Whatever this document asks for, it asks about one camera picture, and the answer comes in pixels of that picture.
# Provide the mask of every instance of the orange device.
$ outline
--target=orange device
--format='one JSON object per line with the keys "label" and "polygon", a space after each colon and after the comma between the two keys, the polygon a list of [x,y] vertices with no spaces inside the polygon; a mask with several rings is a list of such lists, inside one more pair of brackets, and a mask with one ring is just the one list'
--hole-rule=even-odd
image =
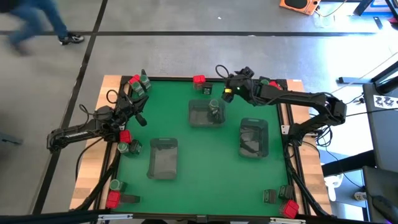
{"label": "orange device", "polygon": [[319,2],[320,0],[280,0],[279,6],[312,15],[317,9]]}

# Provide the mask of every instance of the person's leg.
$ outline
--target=person's leg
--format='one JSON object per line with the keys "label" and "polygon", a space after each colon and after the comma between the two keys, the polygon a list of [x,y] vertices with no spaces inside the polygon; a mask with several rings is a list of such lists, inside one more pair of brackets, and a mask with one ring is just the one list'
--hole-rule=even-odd
{"label": "person's leg", "polygon": [[84,37],[68,31],[66,25],[61,19],[57,6],[52,0],[29,1],[31,1],[35,7],[41,9],[45,13],[62,45],[67,45],[70,43],[78,44],[84,41]]}
{"label": "person's leg", "polygon": [[18,48],[22,41],[40,34],[43,31],[43,28],[37,12],[28,4],[28,2],[22,3],[9,13],[25,21],[21,30],[17,30],[9,35],[10,44],[15,48],[15,50],[19,51],[21,49]]}
{"label": "person's leg", "polygon": [[29,0],[33,6],[42,10],[50,21],[55,33],[60,37],[66,37],[68,30],[66,25],[63,23],[58,9],[53,1],[51,0]]}

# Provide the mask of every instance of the sneaker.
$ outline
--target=sneaker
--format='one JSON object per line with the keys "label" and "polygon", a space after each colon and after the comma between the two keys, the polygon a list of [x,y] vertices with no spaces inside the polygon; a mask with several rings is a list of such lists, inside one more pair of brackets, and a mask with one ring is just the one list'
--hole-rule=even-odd
{"label": "sneaker", "polygon": [[61,45],[68,45],[70,43],[80,44],[85,41],[85,37],[68,32],[68,35],[64,38],[58,38]]}

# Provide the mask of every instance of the jeans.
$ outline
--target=jeans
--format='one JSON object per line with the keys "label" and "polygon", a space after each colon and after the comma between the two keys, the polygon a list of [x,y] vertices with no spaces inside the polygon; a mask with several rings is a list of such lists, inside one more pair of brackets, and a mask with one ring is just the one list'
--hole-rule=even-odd
{"label": "jeans", "polygon": [[59,38],[68,35],[66,25],[63,23],[56,5],[52,0],[21,0],[21,4],[13,9],[10,14],[25,21],[21,30],[15,31],[9,36],[11,44],[19,44],[35,35],[43,32],[39,15],[35,8],[42,10],[50,21]]}

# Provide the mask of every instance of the small black block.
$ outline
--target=small black block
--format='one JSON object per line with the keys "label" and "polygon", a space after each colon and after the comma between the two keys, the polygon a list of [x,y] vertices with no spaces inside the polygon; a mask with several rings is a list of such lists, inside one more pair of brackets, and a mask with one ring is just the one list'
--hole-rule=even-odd
{"label": "small black block", "polygon": [[142,144],[138,140],[132,140],[130,143],[129,151],[134,155],[139,155],[141,152]]}
{"label": "small black block", "polygon": [[264,190],[262,195],[262,200],[264,203],[276,203],[276,190],[268,189]]}
{"label": "small black block", "polygon": [[140,196],[122,194],[122,196],[120,197],[121,203],[139,203],[140,201]]}
{"label": "small black block", "polygon": [[290,185],[282,185],[279,187],[278,197],[282,200],[290,200],[293,196],[293,187]]}
{"label": "small black block", "polygon": [[201,87],[201,92],[205,95],[211,95],[211,91],[213,90],[213,84],[204,83]]}

